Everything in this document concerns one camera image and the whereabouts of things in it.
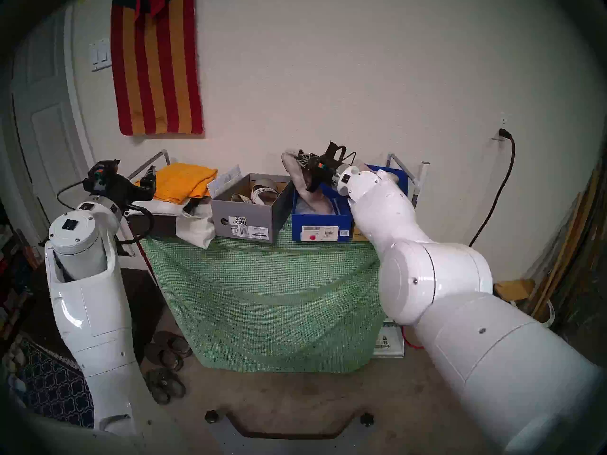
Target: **flag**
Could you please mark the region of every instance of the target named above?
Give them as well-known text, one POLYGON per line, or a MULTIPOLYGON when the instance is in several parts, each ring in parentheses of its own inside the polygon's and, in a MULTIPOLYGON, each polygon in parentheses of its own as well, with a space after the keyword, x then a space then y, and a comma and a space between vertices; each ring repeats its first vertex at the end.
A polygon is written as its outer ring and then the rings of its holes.
POLYGON ((195 33, 194 0, 112 0, 120 132, 204 132, 195 33))

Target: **light switch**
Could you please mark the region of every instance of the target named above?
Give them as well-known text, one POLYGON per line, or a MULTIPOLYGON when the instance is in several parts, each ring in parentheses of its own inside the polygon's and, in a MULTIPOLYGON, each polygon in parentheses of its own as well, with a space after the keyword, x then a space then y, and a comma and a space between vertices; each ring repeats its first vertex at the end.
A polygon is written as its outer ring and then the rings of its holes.
POLYGON ((97 64, 99 63, 96 44, 89 44, 89 62, 91 71, 95 71, 97 69, 97 64))
POLYGON ((109 39, 100 39, 89 44, 91 71, 101 70, 112 66, 112 54, 110 53, 109 39))
POLYGON ((99 61, 105 63, 107 61, 107 44, 103 39, 97 44, 97 49, 99 50, 99 61))

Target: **door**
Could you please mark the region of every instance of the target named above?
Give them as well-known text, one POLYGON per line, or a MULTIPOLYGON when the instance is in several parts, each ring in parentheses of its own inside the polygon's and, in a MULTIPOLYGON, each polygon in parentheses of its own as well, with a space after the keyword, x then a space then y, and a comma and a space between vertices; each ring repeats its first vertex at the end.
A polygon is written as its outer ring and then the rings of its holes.
MULTIPOLYGON (((68 210, 57 201, 57 193, 87 172, 65 78, 63 26, 63 10, 38 24, 15 52, 12 79, 23 157, 49 222, 68 210)), ((77 186, 61 199, 75 207, 86 195, 77 186)))

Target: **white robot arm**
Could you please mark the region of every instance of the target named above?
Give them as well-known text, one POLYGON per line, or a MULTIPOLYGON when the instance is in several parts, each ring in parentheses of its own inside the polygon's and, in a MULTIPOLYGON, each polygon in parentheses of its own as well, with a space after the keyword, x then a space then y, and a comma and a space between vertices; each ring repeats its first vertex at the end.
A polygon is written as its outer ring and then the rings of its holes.
POLYGON ((124 436, 134 453, 185 453, 179 429, 139 370, 114 243, 130 202, 153 197, 155 173, 149 170, 142 187, 135 187, 116 173, 117 164, 96 164, 83 181, 92 195, 50 226, 44 256, 55 322, 89 387, 93 437, 124 436))
POLYGON ((384 311, 414 326, 485 434, 505 453, 597 453, 607 432, 603 369, 494 297, 477 251, 429 239, 387 172, 347 166, 335 180, 381 261, 384 311))

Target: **floor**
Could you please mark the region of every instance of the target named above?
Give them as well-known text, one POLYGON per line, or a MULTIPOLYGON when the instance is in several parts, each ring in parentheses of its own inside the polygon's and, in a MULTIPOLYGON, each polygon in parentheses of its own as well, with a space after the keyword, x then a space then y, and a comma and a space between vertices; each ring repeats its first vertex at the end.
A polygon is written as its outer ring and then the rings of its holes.
MULTIPOLYGON (((168 309, 157 329, 181 334, 168 309)), ((152 367, 141 364, 142 371, 152 367)), ((188 393, 164 407, 192 453, 221 453, 204 420, 211 409, 229 411, 247 431, 281 434, 335 433, 368 411, 375 431, 361 453, 493 453, 423 350, 343 375, 237 373, 205 368, 192 356, 179 377, 188 393)))

